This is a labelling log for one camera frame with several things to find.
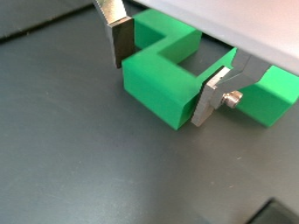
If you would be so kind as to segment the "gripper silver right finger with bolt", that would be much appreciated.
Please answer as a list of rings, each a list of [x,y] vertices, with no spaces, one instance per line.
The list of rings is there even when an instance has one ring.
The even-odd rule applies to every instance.
[[[200,88],[200,97],[191,118],[196,127],[203,125],[212,111],[223,104],[232,109],[237,106],[243,97],[239,90],[257,83],[271,67],[267,61],[241,49],[236,50],[231,65],[232,68],[221,66]]]

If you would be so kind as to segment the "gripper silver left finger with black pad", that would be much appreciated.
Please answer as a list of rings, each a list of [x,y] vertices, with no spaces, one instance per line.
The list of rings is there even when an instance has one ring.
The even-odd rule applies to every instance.
[[[135,20],[127,15],[123,0],[92,0],[99,14],[107,21],[107,36],[116,67],[135,53]]]

